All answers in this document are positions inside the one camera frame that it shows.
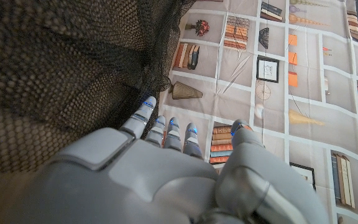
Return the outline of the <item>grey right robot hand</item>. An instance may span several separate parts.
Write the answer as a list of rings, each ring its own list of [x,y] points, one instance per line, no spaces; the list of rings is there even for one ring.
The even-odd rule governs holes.
[[[8,223],[328,223],[312,186],[266,150],[244,120],[221,171],[202,158],[197,129],[156,119],[154,97],[119,128],[77,140],[35,176]]]

